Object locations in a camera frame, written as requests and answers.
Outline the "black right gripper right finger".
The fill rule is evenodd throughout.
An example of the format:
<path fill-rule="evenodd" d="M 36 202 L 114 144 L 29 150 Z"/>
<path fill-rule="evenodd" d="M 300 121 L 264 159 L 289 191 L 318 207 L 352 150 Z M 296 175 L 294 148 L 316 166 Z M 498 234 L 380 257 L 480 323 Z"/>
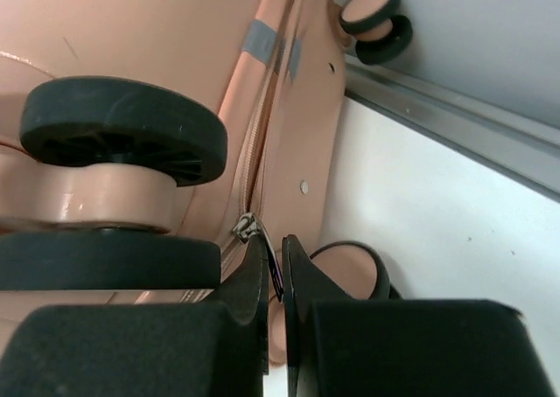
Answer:
<path fill-rule="evenodd" d="M 356 300 L 283 239 L 291 396 L 551 396 L 520 313 L 488 300 Z"/>

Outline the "pink suitcase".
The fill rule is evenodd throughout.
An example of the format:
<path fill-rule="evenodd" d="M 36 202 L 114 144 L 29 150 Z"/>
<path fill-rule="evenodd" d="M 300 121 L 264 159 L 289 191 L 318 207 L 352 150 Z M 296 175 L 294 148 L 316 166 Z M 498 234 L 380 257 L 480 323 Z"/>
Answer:
<path fill-rule="evenodd" d="M 345 51 L 412 36 L 401 0 L 1 0 L 1 344 L 53 306 L 192 308 L 265 246 L 266 363 L 287 361 L 281 241 L 318 248 Z"/>

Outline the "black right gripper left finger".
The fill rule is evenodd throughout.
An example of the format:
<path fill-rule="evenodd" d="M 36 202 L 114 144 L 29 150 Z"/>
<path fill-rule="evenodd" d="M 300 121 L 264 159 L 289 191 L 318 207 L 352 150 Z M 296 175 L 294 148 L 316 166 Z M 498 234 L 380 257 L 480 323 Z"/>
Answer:
<path fill-rule="evenodd" d="M 198 303 L 50 306 L 33 311 L 1 359 L 4 396 L 260 396 L 268 369 L 268 256 Z"/>

